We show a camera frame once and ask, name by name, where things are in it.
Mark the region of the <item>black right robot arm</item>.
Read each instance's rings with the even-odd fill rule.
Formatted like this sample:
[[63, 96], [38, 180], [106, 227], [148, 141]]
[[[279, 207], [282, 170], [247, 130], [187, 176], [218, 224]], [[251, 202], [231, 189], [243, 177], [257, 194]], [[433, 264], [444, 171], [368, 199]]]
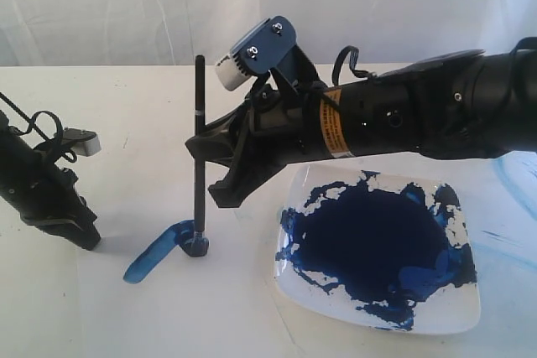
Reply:
[[298, 49], [261, 75], [240, 106], [186, 142], [227, 168], [210, 194], [237, 208], [286, 166], [413, 152], [497, 158], [536, 149], [536, 40], [505, 54], [443, 55], [355, 82], [326, 85]]

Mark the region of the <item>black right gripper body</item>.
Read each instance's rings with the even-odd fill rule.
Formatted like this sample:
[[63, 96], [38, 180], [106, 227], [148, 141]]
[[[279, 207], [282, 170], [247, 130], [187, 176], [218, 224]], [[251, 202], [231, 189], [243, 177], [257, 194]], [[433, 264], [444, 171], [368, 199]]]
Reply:
[[290, 109], [269, 85], [248, 93], [242, 160], [253, 165], [288, 165], [331, 159], [320, 123], [319, 93], [326, 89], [322, 81], [298, 86], [298, 104]]

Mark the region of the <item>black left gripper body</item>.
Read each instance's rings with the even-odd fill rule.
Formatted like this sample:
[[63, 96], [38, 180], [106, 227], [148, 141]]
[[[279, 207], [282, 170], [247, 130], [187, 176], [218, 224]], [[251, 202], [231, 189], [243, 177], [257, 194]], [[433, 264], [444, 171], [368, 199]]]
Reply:
[[[53, 119], [56, 133], [31, 148], [23, 136], [35, 129], [43, 113]], [[28, 226], [82, 227], [85, 206], [74, 189], [76, 176], [55, 164], [65, 151], [62, 140], [61, 122], [50, 112], [36, 112], [25, 132], [10, 125], [6, 114], [1, 114], [1, 197]]]

